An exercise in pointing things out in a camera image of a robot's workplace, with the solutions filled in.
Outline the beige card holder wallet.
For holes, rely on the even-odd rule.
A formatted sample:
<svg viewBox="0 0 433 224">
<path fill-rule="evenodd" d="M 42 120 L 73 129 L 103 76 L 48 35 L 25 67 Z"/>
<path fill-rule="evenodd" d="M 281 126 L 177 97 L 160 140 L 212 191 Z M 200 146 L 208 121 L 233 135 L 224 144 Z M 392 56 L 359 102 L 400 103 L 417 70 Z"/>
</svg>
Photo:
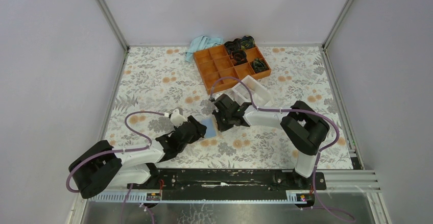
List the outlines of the beige card holder wallet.
<svg viewBox="0 0 433 224">
<path fill-rule="evenodd" d="M 204 139 L 210 139 L 220 136 L 220 131 L 218 130 L 217 123 L 214 117 L 208 117 L 200 121 L 200 123 L 206 126 L 206 133 Z"/>
</svg>

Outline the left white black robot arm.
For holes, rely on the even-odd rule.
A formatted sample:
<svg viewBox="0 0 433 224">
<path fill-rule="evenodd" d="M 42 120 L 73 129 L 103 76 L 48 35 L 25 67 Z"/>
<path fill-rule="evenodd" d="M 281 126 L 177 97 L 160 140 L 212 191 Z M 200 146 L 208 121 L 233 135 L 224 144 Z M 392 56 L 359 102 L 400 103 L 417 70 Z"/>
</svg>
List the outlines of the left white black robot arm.
<svg viewBox="0 0 433 224">
<path fill-rule="evenodd" d="M 68 191 L 87 199 L 108 187 L 136 184 L 154 188 L 159 177 L 155 165 L 175 158 L 188 144 L 204 138 L 207 131 L 206 125 L 178 110 L 163 116 L 170 119 L 174 129 L 156 139 L 138 133 L 147 145 L 115 147 L 101 140 L 88 149 L 68 168 Z"/>
</svg>

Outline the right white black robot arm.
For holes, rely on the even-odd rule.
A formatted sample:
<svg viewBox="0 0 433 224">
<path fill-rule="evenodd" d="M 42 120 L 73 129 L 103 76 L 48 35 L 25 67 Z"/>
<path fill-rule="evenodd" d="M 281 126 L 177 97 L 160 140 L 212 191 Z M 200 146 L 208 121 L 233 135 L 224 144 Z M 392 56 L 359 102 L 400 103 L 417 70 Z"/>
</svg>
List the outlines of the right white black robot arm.
<svg viewBox="0 0 433 224">
<path fill-rule="evenodd" d="M 226 94 L 211 97 L 217 127 L 224 132 L 232 127 L 263 126 L 282 129 L 298 150 L 293 183 L 306 189 L 313 183 L 312 173 L 320 145 L 330 130 L 324 116 L 316 113 L 305 102 L 296 101 L 289 109 L 255 107 L 252 102 L 237 103 Z"/>
</svg>

